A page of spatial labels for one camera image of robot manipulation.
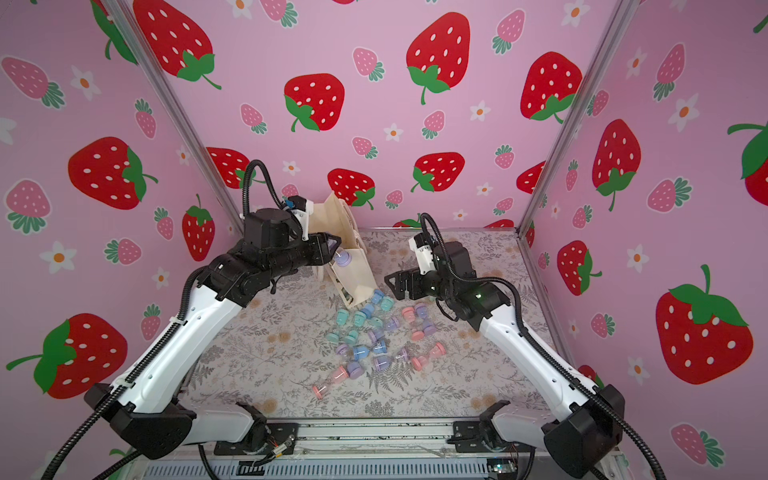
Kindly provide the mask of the cream canvas tote bag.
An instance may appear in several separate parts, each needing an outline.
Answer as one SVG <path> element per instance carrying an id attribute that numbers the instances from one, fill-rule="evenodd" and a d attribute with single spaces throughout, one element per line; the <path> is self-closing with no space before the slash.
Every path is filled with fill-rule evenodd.
<path id="1" fill-rule="evenodd" d="M 340 249 L 347 250 L 353 258 L 344 268 L 336 266 L 334 260 L 323 267 L 315 267 L 317 278 L 332 282 L 346 308 L 368 303 L 378 286 L 350 207 L 331 193 L 324 202 L 314 204 L 308 228 L 310 233 L 326 232 L 339 237 Z"/>

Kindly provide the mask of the blue hourglass near bag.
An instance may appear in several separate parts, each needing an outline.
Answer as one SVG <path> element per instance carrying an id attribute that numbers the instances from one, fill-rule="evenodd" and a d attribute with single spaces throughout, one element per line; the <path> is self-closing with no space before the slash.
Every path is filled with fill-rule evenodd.
<path id="1" fill-rule="evenodd" d="M 384 297 L 385 297 L 385 294 L 381 290 L 375 289 L 370 299 L 370 302 L 374 305 L 379 305 Z"/>

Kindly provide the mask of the silver corner frame post left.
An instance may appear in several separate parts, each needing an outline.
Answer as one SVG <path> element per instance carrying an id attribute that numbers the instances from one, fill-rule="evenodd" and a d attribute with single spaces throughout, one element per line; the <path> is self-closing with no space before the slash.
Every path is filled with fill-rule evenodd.
<path id="1" fill-rule="evenodd" d="M 169 83 L 166 72 L 161 68 L 151 51 L 149 43 L 140 32 L 139 25 L 133 15 L 131 3 L 129 1 L 106 0 L 104 4 L 112 15 L 113 21 L 122 34 L 127 46 L 134 53 L 139 66 L 163 104 L 182 141 L 194 157 L 195 163 L 207 181 L 213 195 L 234 227 L 236 235 L 242 236 L 243 226 L 240 219 L 240 208 L 234 204 L 225 183 L 220 178 L 183 104 Z"/>

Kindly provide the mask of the teal hourglass near bag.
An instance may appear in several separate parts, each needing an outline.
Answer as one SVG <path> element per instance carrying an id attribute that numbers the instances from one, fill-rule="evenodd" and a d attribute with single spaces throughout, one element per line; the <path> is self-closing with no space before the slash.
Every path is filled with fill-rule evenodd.
<path id="1" fill-rule="evenodd" d="M 347 309 L 339 309 L 336 312 L 335 322 L 339 327 L 346 326 L 351 318 L 351 313 Z"/>

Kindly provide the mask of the blue hourglass centre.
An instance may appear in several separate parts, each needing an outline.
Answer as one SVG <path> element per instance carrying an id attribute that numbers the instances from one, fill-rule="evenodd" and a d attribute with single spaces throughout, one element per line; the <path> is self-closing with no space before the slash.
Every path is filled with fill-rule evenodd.
<path id="1" fill-rule="evenodd" d="M 352 348 L 352 359 L 354 361 L 365 359 L 369 356 L 369 354 L 370 350 L 366 346 L 358 345 Z"/>

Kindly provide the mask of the purple hourglass carried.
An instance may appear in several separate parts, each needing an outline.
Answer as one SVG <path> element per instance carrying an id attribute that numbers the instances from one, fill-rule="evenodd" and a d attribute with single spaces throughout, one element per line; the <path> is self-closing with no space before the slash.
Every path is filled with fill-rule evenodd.
<path id="1" fill-rule="evenodd" d="M 352 255 L 345 249 L 337 250 L 334 254 L 334 263 L 339 268 L 349 266 L 352 260 Z"/>

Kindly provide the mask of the silver corner frame post right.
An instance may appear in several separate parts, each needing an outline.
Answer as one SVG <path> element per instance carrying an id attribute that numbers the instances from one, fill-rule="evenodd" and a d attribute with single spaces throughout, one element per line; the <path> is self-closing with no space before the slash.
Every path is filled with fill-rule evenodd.
<path id="1" fill-rule="evenodd" d="M 521 223 L 516 227 L 516 233 L 519 238 L 522 238 L 527 233 L 530 223 L 537 213 L 541 200 L 559 168 L 559 162 L 568 150 L 577 128 L 583 121 L 588 101 L 599 87 L 606 69 L 612 61 L 616 50 L 620 46 L 639 4 L 639 1 L 630 0 L 618 1 L 616 3 L 610 21 L 606 26 L 601 40 L 597 44 L 589 67 L 584 73 L 583 81 L 576 95 L 576 99 L 568 109 L 568 115 L 552 145 L 549 157 L 546 159 L 529 206 L 525 211 Z"/>

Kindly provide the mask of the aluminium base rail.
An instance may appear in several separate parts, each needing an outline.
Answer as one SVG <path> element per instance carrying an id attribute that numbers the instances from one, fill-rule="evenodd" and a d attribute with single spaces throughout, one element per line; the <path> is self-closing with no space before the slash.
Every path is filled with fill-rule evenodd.
<path id="1" fill-rule="evenodd" d="M 122 479 L 565 479 L 544 449 L 514 443 L 492 450 L 481 422 L 465 418 L 277 419 L 277 459 L 234 446 L 201 456 L 181 447 L 160 460 L 139 459 Z"/>

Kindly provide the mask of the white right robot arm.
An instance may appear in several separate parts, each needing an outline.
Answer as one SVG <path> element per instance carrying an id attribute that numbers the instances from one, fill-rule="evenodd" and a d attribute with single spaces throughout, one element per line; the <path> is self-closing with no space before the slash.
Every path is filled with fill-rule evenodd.
<path id="1" fill-rule="evenodd" d="M 385 278 L 395 298 L 442 302 L 447 318 L 467 322 L 490 340 L 549 407 L 543 420 L 525 420 L 501 407 L 490 415 L 492 432 L 504 442 L 546 450 L 573 478 L 594 471 L 623 438 L 623 395 L 612 385 L 599 386 L 547 345 L 523 320 L 516 287 L 502 278 L 478 276 L 461 243 L 439 243 L 418 234 L 409 248 L 416 267 Z"/>

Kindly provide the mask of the purple hourglass front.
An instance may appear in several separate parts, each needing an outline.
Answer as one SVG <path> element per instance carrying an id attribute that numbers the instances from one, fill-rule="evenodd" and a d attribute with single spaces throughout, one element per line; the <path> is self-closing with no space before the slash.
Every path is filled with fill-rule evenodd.
<path id="1" fill-rule="evenodd" d="M 356 361 L 352 361 L 348 363 L 345 369 L 348 373 L 348 378 L 350 380 L 357 379 L 364 374 L 364 368 L 361 366 L 359 362 L 356 362 Z"/>

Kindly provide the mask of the pink hourglass front left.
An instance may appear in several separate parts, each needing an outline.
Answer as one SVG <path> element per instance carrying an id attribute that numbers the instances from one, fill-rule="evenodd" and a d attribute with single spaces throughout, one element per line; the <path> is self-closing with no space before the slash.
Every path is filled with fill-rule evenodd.
<path id="1" fill-rule="evenodd" d="M 349 374 L 346 368 L 344 366 L 339 366 L 332 371 L 325 380 L 313 385 L 312 392 L 318 400 L 323 400 L 329 395 L 334 387 L 342 384 L 348 378 Z"/>

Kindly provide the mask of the pink hourglass right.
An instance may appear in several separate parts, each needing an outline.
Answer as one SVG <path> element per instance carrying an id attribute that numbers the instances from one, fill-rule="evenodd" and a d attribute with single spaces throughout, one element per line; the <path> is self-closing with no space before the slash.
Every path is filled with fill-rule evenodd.
<path id="1" fill-rule="evenodd" d="M 413 357 L 410 362 L 416 371 L 422 371 L 435 359 L 440 358 L 446 354 L 446 349 L 441 342 L 436 342 L 431 350 L 424 355 L 417 355 Z"/>

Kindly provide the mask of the pink hourglass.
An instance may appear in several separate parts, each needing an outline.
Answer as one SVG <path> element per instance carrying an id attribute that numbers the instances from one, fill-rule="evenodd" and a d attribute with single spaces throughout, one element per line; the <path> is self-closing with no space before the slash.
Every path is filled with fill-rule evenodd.
<path id="1" fill-rule="evenodd" d="M 318 400 L 323 400 L 329 395 L 334 387 L 342 384 L 348 378 L 349 374 L 346 368 L 344 366 L 339 366 L 332 371 L 325 380 L 313 385 L 312 392 Z"/>
<path id="2" fill-rule="evenodd" d="M 413 357 L 410 362 L 416 371 L 422 371 L 435 359 L 440 358 L 446 354 L 446 349 L 441 342 L 436 342 L 431 350 L 424 355 L 417 355 Z"/>

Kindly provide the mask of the silver corner frame post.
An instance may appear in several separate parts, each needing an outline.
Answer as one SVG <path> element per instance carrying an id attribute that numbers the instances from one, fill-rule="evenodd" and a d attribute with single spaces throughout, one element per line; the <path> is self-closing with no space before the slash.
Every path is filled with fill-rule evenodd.
<path id="1" fill-rule="evenodd" d="M 104 4 L 112 15 L 113 21 L 122 34 L 127 46 L 134 53 L 139 66 L 163 104 L 182 141 L 194 157 L 195 163 L 207 181 L 213 195 L 234 227 L 236 235 L 242 236 L 243 226 L 240 219 L 240 208 L 234 204 L 225 183 L 220 178 L 183 104 L 169 83 L 166 72 L 161 68 L 151 51 L 149 43 L 140 32 L 139 25 L 133 15 L 131 3 L 129 1 L 106 0 Z"/>
<path id="2" fill-rule="evenodd" d="M 639 1 L 630 0 L 618 1 L 616 3 L 610 21 L 606 26 L 601 40 L 597 44 L 589 67 L 584 73 L 583 81 L 576 95 L 576 99 L 568 109 L 568 115 L 552 145 L 549 157 L 546 159 L 529 206 L 525 211 L 521 223 L 516 227 L 516 233 L 519 238 L 522 238 L 527 233 L 530 223 L 537 213 L 541 200 L 559 168 L 559 162 L 568 150 L 577 128 L 583 121 L 588 101 L 599 87 L 606 69 L 612 61 L 616 50 L 620 46 L 639 4 Z"/>

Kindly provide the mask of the lilac hourglass centre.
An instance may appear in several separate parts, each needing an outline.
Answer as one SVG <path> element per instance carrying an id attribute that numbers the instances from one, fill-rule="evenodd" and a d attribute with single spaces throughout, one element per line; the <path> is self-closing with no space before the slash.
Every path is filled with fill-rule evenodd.
<path id="1" fill-rule="evenodd" d="M 373 358 L 373 367 L 377 372 L 386 371 L 392 365 L 392 360 L 385 355 L 376 356 Z"/>

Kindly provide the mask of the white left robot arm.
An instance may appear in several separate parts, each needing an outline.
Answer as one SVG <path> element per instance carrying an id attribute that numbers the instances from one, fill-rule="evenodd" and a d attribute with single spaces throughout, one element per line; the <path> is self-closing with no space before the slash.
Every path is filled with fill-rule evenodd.
<path id="1" fill-rule="evenodd" d="M 246 443 L 259 414 L 245 404 L 194 410 L 176 396 L 182 380 L 222 328 L 261 291 L 306 266 L 330 263 L 342 240 L 311 233 L 296 210 L 265 208 L 246 214 L 245 232 L 228 252 L 193 272 L 179 313 L 129 370 L 86 395 L 96 414 L 148 459 L 208 442 Z"/>

